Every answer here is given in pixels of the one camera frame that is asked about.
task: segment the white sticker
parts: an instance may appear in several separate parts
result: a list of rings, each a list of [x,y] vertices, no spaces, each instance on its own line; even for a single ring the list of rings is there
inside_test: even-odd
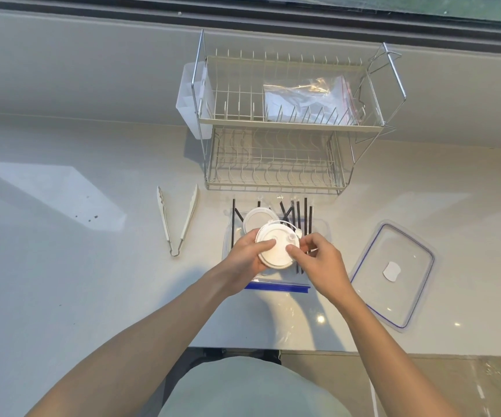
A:
[[[386,269],[384,269],[384,276],[388,281],[395,282],[397,280],[397,275],[401,272],[401,268],[395,262],[388,263]]]

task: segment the person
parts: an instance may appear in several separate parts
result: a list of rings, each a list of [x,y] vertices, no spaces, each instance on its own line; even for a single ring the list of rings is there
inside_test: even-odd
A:
[[[220,303],[266,269],[258,254],[275,240],[255,243],[257,231],[239,239],[225,260],[177,298],[83,359],[27,416],[136,415]],[[287,252],[347,322],[386,414],[459,416],[355,293],[337,248],[317,233],[303,237],[300,245],[288,246]],[[289,369],[252,357],[192,368],[160,412],[160,417],[222,415],[350,416],[327,391]]]

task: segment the white table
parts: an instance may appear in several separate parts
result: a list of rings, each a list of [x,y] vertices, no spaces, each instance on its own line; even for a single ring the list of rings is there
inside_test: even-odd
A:
[[[221,259],[234,195],[204,188],[201,155],[181,127],[0,115],[0,416],[26,413]],[[173,259],[156,186],[177,246],[195,183],[201,198]],[[256,194],[236,198],[244,209]],[[341,196],[309,199],[349,270],[384,219],[435,247],[418,315],[392,332],[407,352],[501,355],[501,150],[379,141]],[[245,290],[192,345],[356,351],[313,290]]]

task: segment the dish rack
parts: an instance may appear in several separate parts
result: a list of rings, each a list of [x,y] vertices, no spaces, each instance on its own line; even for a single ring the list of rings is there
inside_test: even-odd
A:
[[[395,130],[388,123],[407,99],[394,63],[400,56],[385,43],[365,62],[229,49],[210,54],[202,30],[191,92],[206,187],[341,193],[366,150]],[[340,79],[346,103],[301,114],[287,104],[273,111],[268,103],[269,82],[318,78]]]

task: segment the tile floor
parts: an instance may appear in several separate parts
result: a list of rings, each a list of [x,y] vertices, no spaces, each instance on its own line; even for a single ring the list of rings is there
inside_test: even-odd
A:
[[[180,378],[184,367],[200,354],[202,349],[187,349],[172,369],[172,378]],[[252,352],[230,350],[228,355]],[[413,356],[413,360],[463,417],[501,417],[501,357]],[[282,365],[328,390],[353,417],[387,417],[378,399],[374,413],[370,381],[357,354],[282,351]],[[159,387],[139,417],[156,417],[163,392],[169,389],[168,382]]]

